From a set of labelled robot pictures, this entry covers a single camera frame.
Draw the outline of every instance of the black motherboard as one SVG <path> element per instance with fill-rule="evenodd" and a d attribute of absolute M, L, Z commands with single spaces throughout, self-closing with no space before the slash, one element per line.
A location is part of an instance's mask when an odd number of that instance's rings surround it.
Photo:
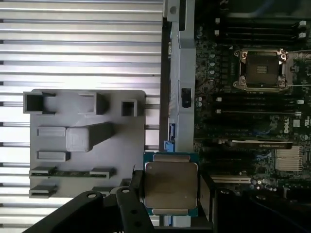
<path fill-rule="evenodd" d="M 201 169 L 237 194 L 288 190 L 296 199 L 298 190 L 310 197 L 311 21 L 248 18 L 216 2 L 195 25 Z"/>

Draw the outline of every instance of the metal heatsink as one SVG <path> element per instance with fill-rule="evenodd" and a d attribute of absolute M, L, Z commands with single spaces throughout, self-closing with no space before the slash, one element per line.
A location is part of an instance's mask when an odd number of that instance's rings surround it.
<path fill-rule="evenodd" d="M 276 150 L 276 169 L 279 171 L 302 171 L 303 148 Z"/>

